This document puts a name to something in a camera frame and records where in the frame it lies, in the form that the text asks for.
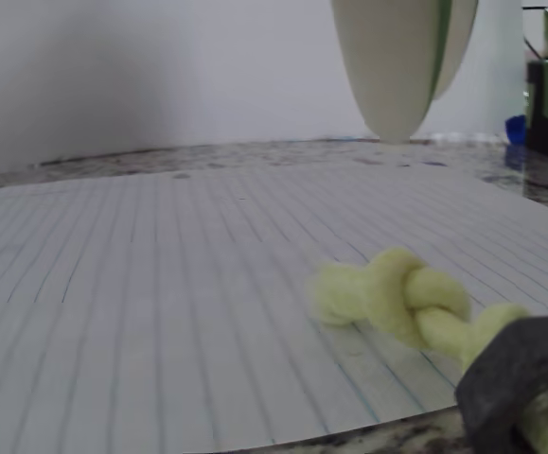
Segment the white green gripper left finger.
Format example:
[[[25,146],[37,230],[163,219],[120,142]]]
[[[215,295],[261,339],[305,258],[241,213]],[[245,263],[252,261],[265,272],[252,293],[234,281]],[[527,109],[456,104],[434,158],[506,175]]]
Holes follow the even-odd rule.
[[[331,7],[364,124],[383,142],[408,141],[433,101],[450,3],[347,0]]]

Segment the white green gripper right finger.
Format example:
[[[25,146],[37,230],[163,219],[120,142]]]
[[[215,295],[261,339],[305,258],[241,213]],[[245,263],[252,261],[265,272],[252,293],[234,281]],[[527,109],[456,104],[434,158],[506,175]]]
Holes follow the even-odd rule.
[[[443,60],[439,73],[434,99],[439,99],[450,87],[463,58],[471,37],[477,0],[453,0],[447,38],[444,45]]]

